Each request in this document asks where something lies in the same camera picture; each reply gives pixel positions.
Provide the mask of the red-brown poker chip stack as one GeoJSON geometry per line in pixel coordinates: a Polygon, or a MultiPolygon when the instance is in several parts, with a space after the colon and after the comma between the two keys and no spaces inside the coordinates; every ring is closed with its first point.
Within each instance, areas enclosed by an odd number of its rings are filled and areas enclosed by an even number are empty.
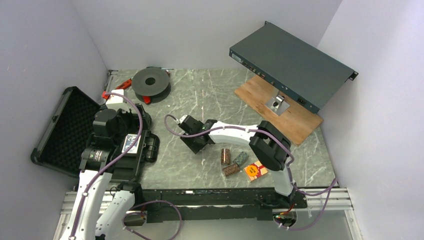
{"type": "Polygon", "coordinates": [[[220,163],[222,166],[228,166],[231,163],[231,152],[228,148],[221,149],[220,163]]]}

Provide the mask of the grey-green poker chip stack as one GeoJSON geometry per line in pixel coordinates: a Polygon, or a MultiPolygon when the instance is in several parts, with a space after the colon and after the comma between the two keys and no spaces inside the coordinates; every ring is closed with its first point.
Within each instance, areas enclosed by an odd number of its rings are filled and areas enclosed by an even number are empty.
{"type": "Polygon", "coordinates": [[[249,158],[249,155],[247,152],[242,151],[234,160],[233,163],[236,164],[238,167],[241,167],[249,158]]]}

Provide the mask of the black poker set case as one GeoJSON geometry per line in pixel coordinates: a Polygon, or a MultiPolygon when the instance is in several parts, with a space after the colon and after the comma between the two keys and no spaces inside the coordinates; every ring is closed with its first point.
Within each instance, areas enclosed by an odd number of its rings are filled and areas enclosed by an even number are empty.
{"type": "Polygon", "coordinates": [[[142,105],[136,108],[142,122],[131,110],[108,109],[78,87],[68,87],[30,159],[78,178],[83,169],[98,171],[128,150],[106,171],[112,182],[136,182],[143,164],[157,160],[160,147],[159,137],[151,131],[151,116],[142,105]]]}

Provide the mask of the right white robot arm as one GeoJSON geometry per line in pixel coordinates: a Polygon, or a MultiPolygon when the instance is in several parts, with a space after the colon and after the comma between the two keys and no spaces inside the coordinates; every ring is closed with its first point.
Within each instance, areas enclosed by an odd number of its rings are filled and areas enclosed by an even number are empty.
{"type": "Polygon", "coordinates": [[[183,130],[180,139],[194,154],[213,144],[249,147],[271,173],[276,203],[287,208],[295,201],[295,190],[287,168],[291,142],[269,121],[263,120],[257,125],[234,125],[209,119],[203,123],[184,115],[177,124],[183,130]]]}

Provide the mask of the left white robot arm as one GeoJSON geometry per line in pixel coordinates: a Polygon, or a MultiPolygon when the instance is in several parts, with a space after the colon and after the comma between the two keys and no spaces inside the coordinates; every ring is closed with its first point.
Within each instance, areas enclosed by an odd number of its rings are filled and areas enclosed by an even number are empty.
{"type": "Polygon", "coordinates": [[[100,214],[104,194],[116,171],[115,163],[131,149],[137,159],[141,156],[143,128],[150,126],[151,117],[140,105],[135,113],[108,108],[96,113],[94,132],[81,154],[77,196],[62,240],[109,240],[126,212],[143,205],[141,184],[123,181],[100,214]]]}

